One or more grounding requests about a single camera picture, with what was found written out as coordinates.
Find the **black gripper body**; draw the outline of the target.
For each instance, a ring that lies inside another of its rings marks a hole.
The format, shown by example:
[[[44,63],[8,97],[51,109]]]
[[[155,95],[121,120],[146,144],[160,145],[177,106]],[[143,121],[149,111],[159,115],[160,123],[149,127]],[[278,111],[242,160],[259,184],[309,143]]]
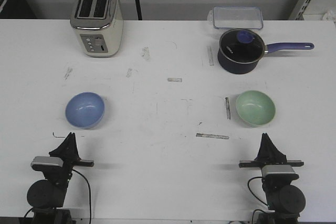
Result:
[[[289,160],[284,163],[261,163],[258,161],[240,161],[239,168],[260,168],[260,170],[266,165],[290,165],[294,167],[302,167],[304,162],[301,160]],[[262,176],[262,188],[266,195],[280,191],[283,187],[291,185],[291,182],[297,180],[299,175],[297,173],[293,175],[269,175]]]
[[[67,189],[69,181],[72,178],[72,170],[74,166],[83,166],[83,167],[93,167],[94,161],[93,160],[65,160],[63,161],[62,168],[51,168],[45,169],[43,171],[44,177],[50,181],[53,185],[61,188]]]

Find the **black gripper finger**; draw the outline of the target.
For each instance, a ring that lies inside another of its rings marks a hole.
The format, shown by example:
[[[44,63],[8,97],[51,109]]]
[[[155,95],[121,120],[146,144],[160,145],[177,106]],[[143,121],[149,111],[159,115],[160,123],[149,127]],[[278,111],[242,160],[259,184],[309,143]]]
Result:
[[[72,133],[70,132],[68,136],[64,139],[64,141],[56,149],[49,152],[49,156],[50,157],[64,157],[70,146],[71,137],[72,137]]]
[[[70,133],[70,159],[71,160],[80,160],[75,133]]]
[[[280,152],[275,147],[275,145],[273,144],[267,133],[265,133],[264,136],[265,136],[267,160],[269,162],[286,162],[287,161],[286,155]]]
[[[266,161],[268,158],[268,145],[267,145],[267,133],[263,133],[261,136],[260,148],[254,161]]]

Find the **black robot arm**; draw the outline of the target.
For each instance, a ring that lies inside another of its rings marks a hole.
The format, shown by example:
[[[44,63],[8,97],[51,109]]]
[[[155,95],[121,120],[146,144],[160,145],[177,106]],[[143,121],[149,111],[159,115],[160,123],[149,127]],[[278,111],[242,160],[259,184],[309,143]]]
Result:
[[[286,155],[275,147],[268,134],[262,134],[257,157],[252,161],[240,161],[238,164],[240,168],[261,170],[259,178],[266,201],[258,196],[256,199],[267,206],[268,211],[254,210],[251,223],[298,223],[300,213],[306,206],[306,198],[291,182],[299,178],[293,168],[303,165],[301,160],[288,160]]]
[[[27,192],[29,211],[34,213],[31,223],[76,223],[64,201],[75,166],[92,167],[94,161],[81,159],[76,135],[70,132],[64,141],[48,156],[36,156],[30,166],[42,172],[44,179],[33,183]]]

